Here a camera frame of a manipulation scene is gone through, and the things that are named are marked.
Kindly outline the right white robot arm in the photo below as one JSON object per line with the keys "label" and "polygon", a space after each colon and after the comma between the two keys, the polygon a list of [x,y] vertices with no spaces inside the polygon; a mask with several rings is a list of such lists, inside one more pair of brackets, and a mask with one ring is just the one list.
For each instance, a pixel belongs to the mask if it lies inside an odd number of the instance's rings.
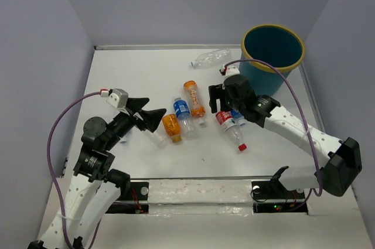
{"label": "right white robot arm", "polygon": [[209,86],[209,100],[212,112],[235,110],[248,122],[282,136],[313,158],[313,166],[283,166],[273,175],[270,191],[275,197],[317,188],[341,197],[362,171],[360,145],[355,139],[341,140],[305,125],[277,100],[257,95],[240,74]]}

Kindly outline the short orange juice bottle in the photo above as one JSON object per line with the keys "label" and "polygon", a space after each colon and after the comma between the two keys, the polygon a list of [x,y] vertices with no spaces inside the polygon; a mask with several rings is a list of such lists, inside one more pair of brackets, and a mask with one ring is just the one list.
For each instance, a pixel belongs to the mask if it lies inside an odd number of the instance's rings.
{"label": "short orange juice bottle", "polygon": [[162,118],[162,123],[167,133],[168,137],[172,140],[173,143],[180,142],[181,137],[181,128],[178,123],[178,119],[175,114],[168,114]]}

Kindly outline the blue cap bottle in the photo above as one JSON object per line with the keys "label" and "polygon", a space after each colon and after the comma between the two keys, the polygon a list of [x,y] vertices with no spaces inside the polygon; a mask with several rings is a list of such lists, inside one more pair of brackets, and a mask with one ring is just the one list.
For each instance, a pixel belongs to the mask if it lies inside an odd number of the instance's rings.
{"label": "blue cap bottle", "polygon": [[247,121],[245,120],[244,116],[241,115],[238,111],[231,110],[231,115],[238,126],[243,127],[244,125],[246,125]]}
{"label": "blue cap bottle", "polygon": [[130,136],[131,136],[131,131],[128,131],[122,138],[121,140],[119,141],[119,143],[121,145],[126,145],[129,143],[129,139],[130,139]]}

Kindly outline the clear bottle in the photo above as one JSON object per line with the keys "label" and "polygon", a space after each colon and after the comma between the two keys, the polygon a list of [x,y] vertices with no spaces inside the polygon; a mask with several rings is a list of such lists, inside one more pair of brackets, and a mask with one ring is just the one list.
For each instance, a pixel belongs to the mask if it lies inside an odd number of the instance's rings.
{"label": "clear bottle", "polygon": [[217,49],[199,55],[191,62],[194,69],[205,69],[216,65],[222,65],[232,60],[232,52],[230,49]]}
{"label": "clear bottle", "polygon": [[158,131],[151,132],[146,130],[145,132],[146,137],[158,148],[163,148],[167,145],[168,139],[160,134]]}

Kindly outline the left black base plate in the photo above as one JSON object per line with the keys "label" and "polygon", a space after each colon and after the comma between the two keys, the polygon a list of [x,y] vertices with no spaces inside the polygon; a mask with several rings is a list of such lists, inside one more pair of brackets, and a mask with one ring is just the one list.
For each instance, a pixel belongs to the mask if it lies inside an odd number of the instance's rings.
{"label": "left black base plate", "polygon": [[108,208],[106,214],[148,214],[149,182],[132,180],[129,188],[122,188],[120,197]]}

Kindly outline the blue bin yellow rim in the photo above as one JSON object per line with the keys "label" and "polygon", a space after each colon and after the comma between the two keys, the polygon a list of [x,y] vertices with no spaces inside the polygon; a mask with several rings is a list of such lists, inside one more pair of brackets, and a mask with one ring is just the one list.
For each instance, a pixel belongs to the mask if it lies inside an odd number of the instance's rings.
{"label": "blue bin yellow rim", "polygon": [[251,28],[241,41],[239,71],[247,77],[256,94],[273,95],[284,83],[275,71],[254,59],[278,69],[286,78],[303,61],[305,46],[293,31],[280,25],[258,25]]}

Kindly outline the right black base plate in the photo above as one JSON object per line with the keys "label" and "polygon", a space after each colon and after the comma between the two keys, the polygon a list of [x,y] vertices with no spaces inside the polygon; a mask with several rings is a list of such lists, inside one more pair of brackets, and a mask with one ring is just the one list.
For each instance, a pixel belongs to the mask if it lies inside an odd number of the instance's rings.
{"label": "right black base plate", "polygon": [[296,190],[286,190],[278,182],[270,180],[256,180],[251,182],[250,196],[253,200],[253,212],[255,214],[271,213],[305,213],[308,207],[303,202],[304,193]]}

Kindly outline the blue label water bottle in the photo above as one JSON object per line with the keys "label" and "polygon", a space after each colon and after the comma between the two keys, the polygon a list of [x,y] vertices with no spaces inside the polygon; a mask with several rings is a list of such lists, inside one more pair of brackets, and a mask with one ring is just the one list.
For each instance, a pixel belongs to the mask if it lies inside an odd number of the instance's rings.
{"label": "blue label water bottle", "polygon": [[175,98],[173,102],[173,109],[184,135],[187,138],[195,138],[196,130],[187,102],[180,97]]}

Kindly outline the red label red cap bottle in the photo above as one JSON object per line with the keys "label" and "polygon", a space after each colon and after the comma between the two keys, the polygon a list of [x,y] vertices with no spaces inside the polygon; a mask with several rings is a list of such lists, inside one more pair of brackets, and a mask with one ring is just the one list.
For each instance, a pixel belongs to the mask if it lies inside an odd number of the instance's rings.
{"label": "red label red cap bottle", "polygon": [[223,130],[225,137],[240,151],[245,151],[247,145],[244,142],[243,134],[236,124],[231,112],[219,111],[216,114],[216,120]]}

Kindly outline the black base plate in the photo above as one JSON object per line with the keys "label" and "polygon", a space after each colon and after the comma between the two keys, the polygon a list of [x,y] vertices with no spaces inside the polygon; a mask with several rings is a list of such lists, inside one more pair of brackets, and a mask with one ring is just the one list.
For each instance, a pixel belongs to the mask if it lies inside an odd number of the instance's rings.
{"label": "black base plate", "polygon": [[296,190],[286,190],[278,182],[270,180],[256,180],[251,182],[250,196],[253,200],[253,212],[255,214],[271,213],[305,213],[308,207],[303,202],[304,193]]}
{"label": "black base plate", "polygon": [[108,208],[106,214],[148,214],[149,182],[132,180],[129,188],[122,188],[120,197]]}

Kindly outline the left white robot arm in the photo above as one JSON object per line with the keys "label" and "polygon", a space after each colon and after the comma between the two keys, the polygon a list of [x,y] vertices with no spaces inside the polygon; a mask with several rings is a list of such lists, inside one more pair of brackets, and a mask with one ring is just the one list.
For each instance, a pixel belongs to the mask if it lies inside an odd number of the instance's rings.
{"label": "left white robot arm", "polygon": [[128,196],[130,175],[111,167],[113,147],[133,128],[155,132],[166,109],[144,110],[148,98],[121,97],[107,91],[107,102],[118,113],[111,122],[89,118],[83,126],[81,150],[67,193],[52,177],[60,208],[40,239],[29,248],[91,248],[103,215],[117,199]]}

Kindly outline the tall orange drink bottle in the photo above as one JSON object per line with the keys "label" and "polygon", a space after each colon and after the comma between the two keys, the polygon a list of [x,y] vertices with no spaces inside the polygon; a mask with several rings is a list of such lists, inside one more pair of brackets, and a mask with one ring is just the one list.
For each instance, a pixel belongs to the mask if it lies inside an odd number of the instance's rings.
{"label": "tall orange drink bottle", "polygon": [[201,127],[204,127],[206,125],[206,121],[205,121],[206,110],[200,100],[199,90],[198,90],[196,82],[193,80],[189,80],[185,82],[183,85],[183,89],[187,96],[187,100],[188,100],[188,104],[189,104],[192,117],[197,120],[198,124]]}

